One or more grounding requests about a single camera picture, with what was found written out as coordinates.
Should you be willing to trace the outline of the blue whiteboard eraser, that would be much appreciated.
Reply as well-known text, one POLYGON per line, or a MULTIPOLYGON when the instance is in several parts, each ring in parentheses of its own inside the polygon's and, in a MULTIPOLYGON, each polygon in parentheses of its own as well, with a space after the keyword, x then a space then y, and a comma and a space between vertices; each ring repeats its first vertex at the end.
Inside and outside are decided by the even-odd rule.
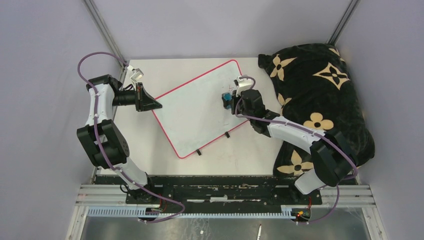
POLYGON ((232 95, 229 92, 223 93, 221 95, 221 99, 222 99, 222 102, 223 102, 223 107, 225 109, 228 110, 228 109, 231 109, 232 108, 231 107, 231 104, 232 104, 232 95))

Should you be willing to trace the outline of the red framed whiteboard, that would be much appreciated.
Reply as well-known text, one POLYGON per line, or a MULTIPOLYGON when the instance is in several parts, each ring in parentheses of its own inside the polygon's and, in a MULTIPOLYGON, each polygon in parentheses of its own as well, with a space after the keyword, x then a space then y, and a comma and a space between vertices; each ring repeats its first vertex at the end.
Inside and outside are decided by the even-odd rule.
POLYGON ((224 107, 224 94, 236 89, 242 75, 230 59, 158 96, 162 108, 153 110, 176 156, 184 159, 245 123, 224 107))

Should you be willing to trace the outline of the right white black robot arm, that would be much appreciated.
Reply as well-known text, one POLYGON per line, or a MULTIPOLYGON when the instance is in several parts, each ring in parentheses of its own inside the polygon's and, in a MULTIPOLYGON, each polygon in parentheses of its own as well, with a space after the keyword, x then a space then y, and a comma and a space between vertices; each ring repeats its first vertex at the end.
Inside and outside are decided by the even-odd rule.
POLYGON ((228 96, 226 104, 231 113, 248 119, 257 133, 283 140, 311 156, 313 168, 297 177, 288 191, 292 202, 301 204, 312 191, 335 187, 358 173, 357 157, 340 131, 318 130, 290 121, 266 109, 256 89, 233 90, 228 96))

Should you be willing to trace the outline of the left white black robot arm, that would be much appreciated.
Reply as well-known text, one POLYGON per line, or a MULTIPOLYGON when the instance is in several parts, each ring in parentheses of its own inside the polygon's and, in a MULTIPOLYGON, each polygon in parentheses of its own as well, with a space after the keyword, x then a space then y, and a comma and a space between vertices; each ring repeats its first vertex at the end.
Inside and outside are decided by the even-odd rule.
POLYGON ((88 80, 90 110, 85 126, 77 129, 77 138, 95 167, 109 169, 119 175, 131 191, 149 204, 158 191, 149 185, 148 174, 130 158, 129 144, 113 121, 114 107, 134 105, 136 111, 147 112, 163 106, 147 93, 141 82, 132 90, 122 90, 122 83, 111 75, 88 80))

